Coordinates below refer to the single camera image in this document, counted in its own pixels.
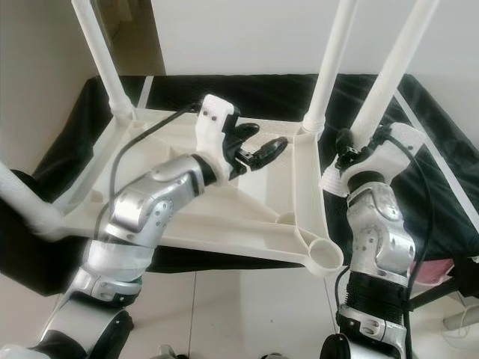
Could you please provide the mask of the black metal table leg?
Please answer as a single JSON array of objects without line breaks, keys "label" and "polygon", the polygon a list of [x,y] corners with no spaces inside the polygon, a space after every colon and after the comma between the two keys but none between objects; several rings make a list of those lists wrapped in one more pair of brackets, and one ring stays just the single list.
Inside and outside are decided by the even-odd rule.
[{"label": "black metal table leg", "polygon": [[438,298],[448,296],[452,292],[456,292],[459,289],[459,284],[457,278],[448,278],[448,280],[444,281],[435,287],[432,287],[424,292],[421,292],[417,296],[411,298],[410,301],[410,309],[415,310],[419,307],[424,307],[425,304],[429,304],[429,302],[438,300]]}]

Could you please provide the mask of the white round floor base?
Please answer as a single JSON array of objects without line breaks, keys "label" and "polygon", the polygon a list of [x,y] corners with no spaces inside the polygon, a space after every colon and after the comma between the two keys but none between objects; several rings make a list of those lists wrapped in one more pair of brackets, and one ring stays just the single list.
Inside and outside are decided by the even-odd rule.
[{"label": "white round floor base", "polygon": [[441,336],[452,348],[479,350],[479,304],[442,319]]}]

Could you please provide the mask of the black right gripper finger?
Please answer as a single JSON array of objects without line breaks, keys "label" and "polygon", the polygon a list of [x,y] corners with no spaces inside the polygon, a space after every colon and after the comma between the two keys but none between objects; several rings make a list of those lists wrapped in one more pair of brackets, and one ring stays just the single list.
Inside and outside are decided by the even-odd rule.
[{"label": "black right gripper finger", "polygon": [[335,163],[353,163],[356,157],[357,151],[352,130],[339,130],[338,136],[335,138]]}]

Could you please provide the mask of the pink cloth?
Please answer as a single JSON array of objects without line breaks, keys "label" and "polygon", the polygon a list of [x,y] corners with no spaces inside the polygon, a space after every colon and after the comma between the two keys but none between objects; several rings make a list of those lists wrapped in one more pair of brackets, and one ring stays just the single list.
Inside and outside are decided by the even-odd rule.
[{"label": "pink cloth", "polygon": [[418,271],[416,283],[429,286],[439,285],[445,280],[453,266],[454,261],[451,259],[424,261],[421,270]]}]

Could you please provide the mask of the white plastic table leg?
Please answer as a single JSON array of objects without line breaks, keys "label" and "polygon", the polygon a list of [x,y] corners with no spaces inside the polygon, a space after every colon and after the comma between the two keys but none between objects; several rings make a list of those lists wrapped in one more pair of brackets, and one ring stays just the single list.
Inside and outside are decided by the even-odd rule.
[{"label": "white plastic table leg", "polygon": [[339,0],[338,2],[314,92],[307,113],[302,117],[301,131],[304,133],[321,133],[325,129],[326,110],[331,102],[333,87],[338,78],[358,5],[359,0]]},{"label": "white plastic table leg", "polygon": [[409,68],[441,0],[416,0],[400,29],[368,96],[357,113],[350,134],[356,147],[366,147],[379,126],[393,93]]},{"label": "white plastic table leg", "polygon": [[100,81],[105,86],[111,113],[120,122],[130,122],[135,116],[134,107],[124,93],[120,76],[110,55],[109,45],[106,44],[105,35],[100,30],[93,0],[71,0],[71,4],[94,59]]},{"label": "white plastic table leg", "polygon": [[4,163],[0,163],[0,196],[45,242],[63,239],[63,213],[35,194]]}]

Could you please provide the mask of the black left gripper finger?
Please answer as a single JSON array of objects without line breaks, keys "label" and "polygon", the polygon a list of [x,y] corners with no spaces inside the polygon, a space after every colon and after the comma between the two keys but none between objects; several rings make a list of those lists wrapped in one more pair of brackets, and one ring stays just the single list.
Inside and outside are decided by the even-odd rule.
[{"label": "black left gripper finger", "polygon": [[242,144],[259,133],[259,123],[241,123],[237,124],[231,130],[231,146],[242,147]]},{"label": "black left gripper finger", "polygon": [[283,154],[290,141],[287,138],[277,138],[267,141],[259,150],[250,153],[249,151],[239,151],[239,161],[243,163],[250,171],[259,171],[267,165],[273,163]]}]

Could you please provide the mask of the white plastic table top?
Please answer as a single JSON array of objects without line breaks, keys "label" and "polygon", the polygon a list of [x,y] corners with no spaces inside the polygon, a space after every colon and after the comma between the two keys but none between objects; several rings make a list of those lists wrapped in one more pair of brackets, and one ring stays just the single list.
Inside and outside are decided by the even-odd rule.
[{"label": "white plastic table top", "polygon": [[[52,199],[66,233],[91,233],[108,196],[113,158],[129,139],[167,116],[164,110],[138,108],[133,122],[110,123],[97,137],[91,161]],[[335,276],[344,254],[326,229],[316,134],[302,132],[294,122],[259,120],[259,126],[244,148],[256,150],[283,137],[289,144],[281,156],[261,170],[206,188],[171,219],[161,245],[287,261],[318,277]]]}]

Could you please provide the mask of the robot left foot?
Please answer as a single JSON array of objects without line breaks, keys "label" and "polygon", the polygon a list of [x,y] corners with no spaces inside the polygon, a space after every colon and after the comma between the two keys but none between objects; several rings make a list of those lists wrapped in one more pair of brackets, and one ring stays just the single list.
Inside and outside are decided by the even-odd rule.
[{"label": "robot left foot", "polygon": [[157,350],[157,355],[153,359],[180,359],[177,353],[169,345],[161,345]]}]

